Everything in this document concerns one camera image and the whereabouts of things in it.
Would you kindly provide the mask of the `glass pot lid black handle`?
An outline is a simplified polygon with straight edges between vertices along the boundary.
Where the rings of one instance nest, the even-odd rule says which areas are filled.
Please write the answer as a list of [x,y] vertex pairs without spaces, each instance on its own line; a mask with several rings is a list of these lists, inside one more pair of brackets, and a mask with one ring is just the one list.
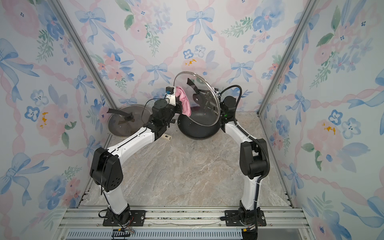
[[193,72],[180,72],[174,79],[174,86],[185,92],[191,110],[188,118],[192,122],[210,127],[219,121],[219,99],[214,88],[203,77]]

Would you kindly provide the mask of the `pink cloth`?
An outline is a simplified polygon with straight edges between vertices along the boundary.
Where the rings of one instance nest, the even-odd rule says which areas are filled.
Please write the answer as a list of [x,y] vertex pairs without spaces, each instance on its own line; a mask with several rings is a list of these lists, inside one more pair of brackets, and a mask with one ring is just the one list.
[[182,114],[190,117],[191,116],[191,105],[189,102],[189,99],[185,93],[185,91],[181,87],[176,87],[176,93],[175,93],[176,98],[179,99],[182,105]]

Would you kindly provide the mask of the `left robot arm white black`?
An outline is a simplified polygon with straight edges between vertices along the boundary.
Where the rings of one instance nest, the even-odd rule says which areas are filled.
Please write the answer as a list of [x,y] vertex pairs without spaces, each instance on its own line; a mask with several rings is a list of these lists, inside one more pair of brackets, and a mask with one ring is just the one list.
[[182,104],[159,99],[153,106],[149,120],[132,136],[108,149],[95,150],[90,177],[101,189],[108,203],[107,217],[113,222],[127,225],[131,221],[130,206],[121,188],[124,174],[123,163],[143,147],[158,140],[170,126],[175,114],[182,112]]

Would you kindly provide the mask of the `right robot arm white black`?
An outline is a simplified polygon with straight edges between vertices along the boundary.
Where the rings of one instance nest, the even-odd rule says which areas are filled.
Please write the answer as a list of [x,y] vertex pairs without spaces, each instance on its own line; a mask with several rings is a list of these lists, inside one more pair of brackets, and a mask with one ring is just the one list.
[[192,121],[203,128],[220,125],[222,131],[240,146],[239,165],[244,177],[243,196],[238,214],[224,217],[223,221],[241,222],[245,226],[265,226],[264,213],[259,205],[259,193],[262,180],[268,176],[271,168],[267,143],[248,133],[237,121],[236,110],[240,98],[226,96],[221,100],[221,93],[196,89],[193,100],[198,105],[192,110],[198,111],[198,117]]

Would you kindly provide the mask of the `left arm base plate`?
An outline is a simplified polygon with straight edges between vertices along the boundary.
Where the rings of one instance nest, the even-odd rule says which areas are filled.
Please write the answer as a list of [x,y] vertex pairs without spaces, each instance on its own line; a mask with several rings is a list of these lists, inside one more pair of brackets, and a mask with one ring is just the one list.
[[117,215],[110,209],[105,209],[99,212],[99,217],[104,220],[104,227],[142,227],[146,213],[145,210],[129,210]]

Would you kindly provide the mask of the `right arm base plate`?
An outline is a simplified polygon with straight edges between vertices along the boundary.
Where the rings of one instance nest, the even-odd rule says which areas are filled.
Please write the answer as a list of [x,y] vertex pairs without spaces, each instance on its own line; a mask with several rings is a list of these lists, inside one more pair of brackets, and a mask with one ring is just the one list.
[[227,227],[251,227],[257,224],[258,227],[265,227],[266,217],[262,210],[247,211],[243,210],[225,210],[224,216],[220,217],[221,221],[224,221]]

